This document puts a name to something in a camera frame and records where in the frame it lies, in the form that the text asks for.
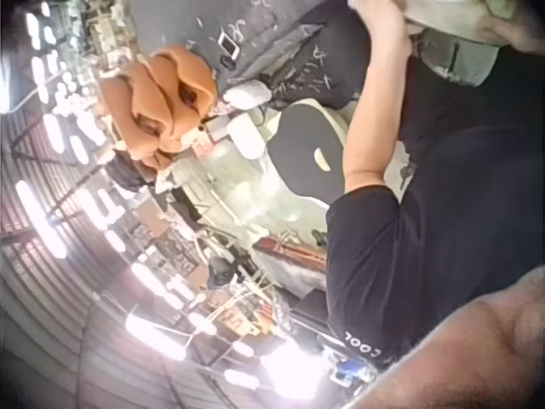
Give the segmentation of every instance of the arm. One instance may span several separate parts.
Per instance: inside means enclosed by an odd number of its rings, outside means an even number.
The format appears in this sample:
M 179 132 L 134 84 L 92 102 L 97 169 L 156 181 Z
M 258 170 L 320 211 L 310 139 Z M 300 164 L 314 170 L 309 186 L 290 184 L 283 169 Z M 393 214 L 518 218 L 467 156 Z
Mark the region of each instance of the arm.
M 383 185 L 398 139 L 410 40 L 393 0 L 349 1 L 370 32 L 371 58 L 365 86 L 344 151 L 345 190 Z

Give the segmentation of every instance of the woman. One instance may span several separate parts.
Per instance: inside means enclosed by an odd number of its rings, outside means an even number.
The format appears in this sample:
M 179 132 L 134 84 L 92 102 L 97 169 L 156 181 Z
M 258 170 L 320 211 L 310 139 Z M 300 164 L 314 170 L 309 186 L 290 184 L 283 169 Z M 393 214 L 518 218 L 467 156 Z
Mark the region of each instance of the woman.
M 542 138 L 513 126 L 438 135 L 400 204 L 383 176 L 399 133 L 410 40 L 393 0 L 349 4 L 372 49 L 344 152 L 346 194 L 327 215 L 330 325 L 382 369 L 457 308 L 543 263 Z M 496 20 L 485 24 L 498 33 Z M 524 29 L 511 27 L 508 39 Z

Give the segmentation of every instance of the person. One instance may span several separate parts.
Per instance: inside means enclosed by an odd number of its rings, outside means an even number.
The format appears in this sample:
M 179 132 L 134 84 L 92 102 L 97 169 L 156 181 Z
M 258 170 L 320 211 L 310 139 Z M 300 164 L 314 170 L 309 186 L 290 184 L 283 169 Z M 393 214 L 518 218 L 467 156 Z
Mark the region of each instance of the person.
M 411 54 L 404 16 L 394 0 L 349 5 L 372 47 L 344 151 L 346 193 L 326 217 L 329 323 L 382 371 L 452 312 L 543 263 L 543 148 L 507 125 L 437 135 L 400 203 L 383 176 Z
M 457 310 L 349 407 L 543 408 L 544 335 L 541 266 Z

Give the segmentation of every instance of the black t-shirt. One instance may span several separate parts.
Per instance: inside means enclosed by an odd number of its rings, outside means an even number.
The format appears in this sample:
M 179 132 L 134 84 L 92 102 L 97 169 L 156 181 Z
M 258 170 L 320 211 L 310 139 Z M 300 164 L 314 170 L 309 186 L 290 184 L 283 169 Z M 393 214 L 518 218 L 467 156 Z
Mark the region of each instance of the black t-shirt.
M 445 137 L 401 204 L 363 187 L 328 211 L 330 327 L 383 369 L 475 297 L 543 263 L 543 149 L 511 129 Z

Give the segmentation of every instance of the fluorescent light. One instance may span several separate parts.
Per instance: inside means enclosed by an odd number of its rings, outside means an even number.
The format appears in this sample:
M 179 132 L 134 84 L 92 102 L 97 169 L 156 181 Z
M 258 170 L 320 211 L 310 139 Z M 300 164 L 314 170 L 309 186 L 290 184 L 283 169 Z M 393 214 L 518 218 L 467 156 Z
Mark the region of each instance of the fluorescent light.
M 26 13 L 26 29 L 31 37 L 40 37 L 40 23 L 32 13 Z
M 116 234 L 116 232 L 113 232 L 112 230 L 107 230 L 104 235 L 106 236 L 106 239 L 110 242 L 114 250 L 118 253 L 124 253 L 127 250 L 125 243 Z
M 65 142 L 62 140 L 62 134 L 60 132 L 59 120 L 55 115 L 46 113 L 43 115 L 43 125 L 48 133 L 49 143 L 53 150 L 57 153 L 63 153 L 65 151 Z
M 46 60 L 48 62 L 48 70 L 51 72 L 51 75 L 57 75 L 59 73 L 59 65 L 57 64 L 57 57 L 55 54 L 48 54 Z
M 32 37 L 31 45 L 36 51 L 39 51 L 42 49 L 42 40 L 40 40 L 40 37 Z
M 240 341 L 235 341 L 232 343 L 232 348 L 239 354 L 247 356 L 248 358 L 254 356 L 254 350 L 249 345 L 241 343 Z
M 108 223 L 106 222 L 106 218 L 100 212 L 99 206 L 96 204 L 93 196 L 91 196 L 91 193 L 83 188 L 80 188 L 76 191 L 76 198 L 79 205 L 82 206 L 83 210 L 85 210 L 85 213 L 87 213 L 87 216 L 89 219 L 91 219 L 96 228 L 98 228 L 101 232 L 106 231 L 108 229 Z
M 43 85 L 45 83 L 45 67 L 43 61 L 39 57 L 32 57 L 31 59 L 32 77 L 37 85 Z
M 42 14 L 45 17 L 51 16 L 51 10 L 49 10 L 49 5 L 46 2 L 42 2 L 41 9 L 42 9 Z
M 66 258 L 66 246 L 60 239 L 59 234 L 47 222 L 45 212 L 38 203 L 34 193 L 25 181 L 18 181 L 15 190 L 25 208 L 25 212 L 31 220 L 45 246 L 51 251 L 55 258 Z
M 66 96 L 66 94 L 68 94 L 68 89 L 66 88 L 66 85 L 64 83 L 58 83 L 57 89 L 62 96 Z
M 277 393 L 286 398 L 311 400 L 326 369 L 321 356 L 305 354 L 293 340 L 261 357 Z
M 45 85 L 37 87 L 37 96 L 43 104 L 49 104 L 49 92 Z
M 224 372 L 225 379 L 232 383 L 233 385 L 242 386 L 244 388 L 256 390 L 259 388 L 259 379 L 253 377 L 247 373 L 234 371 L 233 369 L 228 369 Z
M 171 292 L 167 292 L 164 295 L 164 301 L 166 301 L 168 305 L 172 307 L 173 309 L 180 310 L 184 308 L 184 303 L 181 301 L 181 299 L 175 296 L 174 294 L 172 294 Z
M 79 136 L 71 136 L 70 137 L 70 144 L 72 145 L 72 150 L 76 154 L 77 160 L 81 164 L 88 164 L 89 163 L 89 155 L 87 154 L 87 151 L 85 150 L 85 147 L 83 146 L 83 142 L 81 139 L 79 139 Z
M 215 327 L 215 325 L 204 318 L 201 314 L 190 313 L 187 318 L 199 332 L 204 332 L 208 335 L 215 335 L 218 333 L 218 329 Z
M 142 284 L 149 288 L 156 296 L 163 296 L 166 290 L 163 283 L 152 273 L 152 271 L 143 264 L 136 262 L 132 265 L 133 274 Z
M 187 301 L 193 301 L 195 299 L 195 293 L 192 291 L 191 288 L 187 286 L 187 284 L 183 281 L 181 276 L 174 277 L 168 284 L 167 288 L 169 290 L 176 290 L 178 291 L 182 297 L 184 297 Z
M 62 74 L 62 80 L 66 84 L 71 83 L 72 82 L 72 74 L 69 73 L 69 72 L 65 72 L 64 74 Z
M 55 38 L 53 29 L 50 26 L 43 28 L 43 38 L 45 39 L 46 43 L 57 44 L 57 39 Z
M 145 345 L 173 360 L 184 360 L 186 358 L 186 349 L 172 338 L 164 335 L 150 321 L 129 314 L 125 321 L 125 328 Z

